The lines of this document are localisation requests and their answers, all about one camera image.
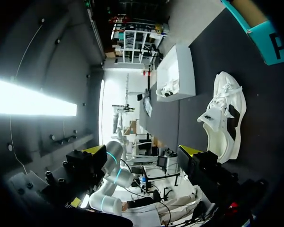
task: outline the cardboard box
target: cardboard box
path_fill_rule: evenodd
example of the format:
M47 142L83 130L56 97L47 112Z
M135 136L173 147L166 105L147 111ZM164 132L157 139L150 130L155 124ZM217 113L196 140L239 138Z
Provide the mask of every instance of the cardboard box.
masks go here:
M115 58L115 52L107 52L105 55L107 58Z
M124 129L124 135L137 134L137 121L129 121L129 127Z
M252 0L222 0L259 49L265 63L284 62L284 46L272 23Z

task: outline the floor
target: floor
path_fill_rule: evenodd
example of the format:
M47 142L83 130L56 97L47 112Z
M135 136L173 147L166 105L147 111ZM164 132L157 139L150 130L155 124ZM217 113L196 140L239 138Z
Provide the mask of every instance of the floor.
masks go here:
M170 33L160 45L165 56L175 43L189 46L221 13L224 5L219 0L171 0L166 4L166 17L170 16ZM157 82L151 74L151 87Z

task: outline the ceiling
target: ceiling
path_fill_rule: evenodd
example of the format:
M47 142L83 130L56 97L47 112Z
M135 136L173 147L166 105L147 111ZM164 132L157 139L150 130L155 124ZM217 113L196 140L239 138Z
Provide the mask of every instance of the ceiling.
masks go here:
M12 16L2 22L4 27L0 26L0 31L4 31L0 34L0 79L15 81L78 106L75 117L11 117L19 160L27 170L43 177L47 169L61 165L73 148L98 145L101 63L104 59L94 31L90 29L83 2L26 1L10 8ZM7 144L11 143L9 120L9 115L0 114L0 172L7 176L23 171L14 154L7 149ZM78 131L78 138L63 146L50 139L51 134L57 140L69 137L74 135L74 130Z

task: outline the white cable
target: white cable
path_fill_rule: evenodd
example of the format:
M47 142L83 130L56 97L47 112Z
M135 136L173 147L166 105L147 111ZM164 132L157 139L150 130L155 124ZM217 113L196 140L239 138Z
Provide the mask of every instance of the white cable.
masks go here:
M65 138L65 125L64 125L64 120L63 120L63 137Z
M20 63L19 63L19 66L18 66L16 75L15 75L15 80L16 80L16 78L17 78L17 76L18 76L18 72L19 72L20 66L21 66L21 64L22 64L22 61L23 61L23 59L24 59L24 56L26 55L29 46L31 45L32 41L34 40L35 36L36 36L37 33L39 32L39 30L42 28L42 26L43 26L43 25L40 25L40 27L38 28L38 30L37 30L36 33L34 34L33 38L30 40L29 44L27 45L27 48L25 49L24 54L23 54L23 56L22 56L22 58L21 58L21 61L20 61Z
M152 142L138 143L137 146L138 146L138 145L143 145L143 144L148 144L148 143L152 143Z
M22 164L22 162L20 162L20 160L17 158L17 155L16 155L16 153L15 153L15 147L14 147L14 141L13 141L13 133L12 133L12 130L11 130L11 116L9 116L9 126L10 126L11 145L13 146L13 151L14 151L15 158L16 158L16 160L22 165L25 174L27 174L27 170L25 169L25 166Z
M34 172L31 171L31 173L33 173L36 177L38 177L41 181L43 181L45 184L49 185L47 182L45 182L41 177L39 177L37 174L35 174Z
M40 31L40 29L42 28L43 25L40 25L40 27L38 28L38 30L35 32L34 36L32 37L32 39L30 40L30 42L28 43L27 45L27 48L25 49L23 55L22 55L22 58L20 60L20 63L18 65L18 68L17 68L17 72L16 72L16 75L15 75L15 81L17 79L17 76L18 76L18 73L19 73L19 69L20 69L20 66L22 64L22 61L27 53L27 50L29 48L29 46L31 45L32 41L34 40L35 36L37 35L37 33ZM11 130L11 115L9 116L9 127L10 127L10 139L11 139L11 145L13 146L13 151L14 151L14 155L15 155L15 158L16 160L23 166L23 169L25 171L25 173L27 174L27 170L25 169L25 166L22 164L22 162L20 162L20 160L18 159L16 153L15 153L15 147L14 147L14 141L13 141L13 133L12 133L12 130Z

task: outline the white wall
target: white wall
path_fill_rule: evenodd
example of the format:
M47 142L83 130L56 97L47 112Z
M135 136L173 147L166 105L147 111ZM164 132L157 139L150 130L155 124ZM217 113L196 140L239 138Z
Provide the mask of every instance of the white wall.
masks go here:
M104 73L104 95L102 110L102 136L103 143L111 140L113 131L113 108L112 105L125 104L126 76L129 74L129 92L144 93L147 88L147 77L142 75L142 70L137 69L105 69ZM139 119L139 106L137 94L128 96L130 107L135 108L123 118L123 126L129 126L130 120Z

